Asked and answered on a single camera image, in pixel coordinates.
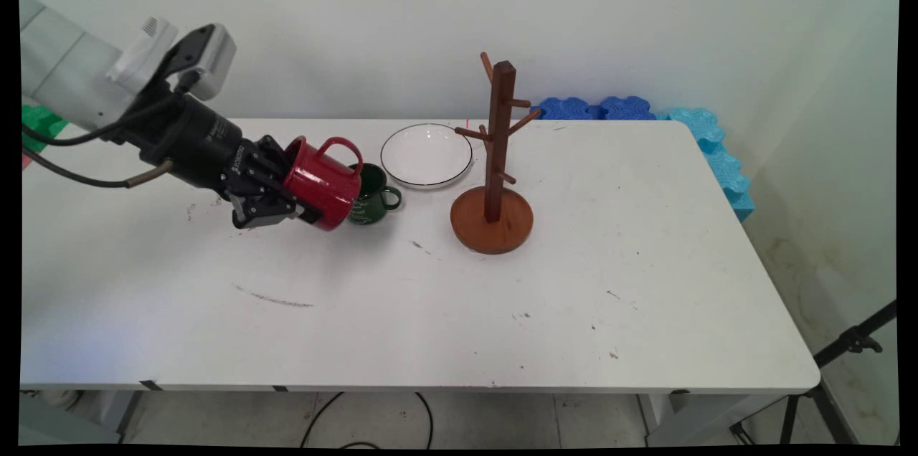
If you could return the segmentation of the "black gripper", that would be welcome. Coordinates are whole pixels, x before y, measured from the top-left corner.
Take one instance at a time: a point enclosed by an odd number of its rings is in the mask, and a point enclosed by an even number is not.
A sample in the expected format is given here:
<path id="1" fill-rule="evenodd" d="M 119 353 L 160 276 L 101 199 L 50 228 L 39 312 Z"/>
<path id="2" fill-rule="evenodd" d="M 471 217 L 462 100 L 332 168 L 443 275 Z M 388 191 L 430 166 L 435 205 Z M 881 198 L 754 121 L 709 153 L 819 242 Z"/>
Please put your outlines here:
<path id="1" fill-rule="evenodd" d="M 246 139 L 238 125 L 201 101 L 169 91 L 149 95 L 127 117 L 131 121 L 117 130 L 117 142 L 140 149 L 140 159 L 152 166 L 171 160 L 175 178 L 230 198 L 234 227 L 266 227 L 285 219 L 315 224 L 324 218 L 276 181 L 288 177 L 293 162 L 275 137 Z"/>

